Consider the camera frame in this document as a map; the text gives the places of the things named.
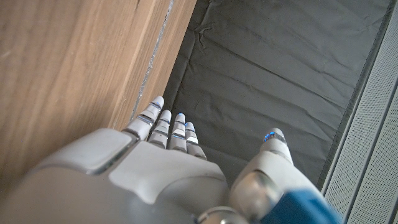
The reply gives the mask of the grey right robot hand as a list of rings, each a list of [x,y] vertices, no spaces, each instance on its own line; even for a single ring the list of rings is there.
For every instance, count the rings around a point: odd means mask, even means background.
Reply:
[[[282,131],[229,186],[195,128],[156,97],[125,129],[98,129],[35,166],[1,205],[2,223],[249,223],[314,185]]]

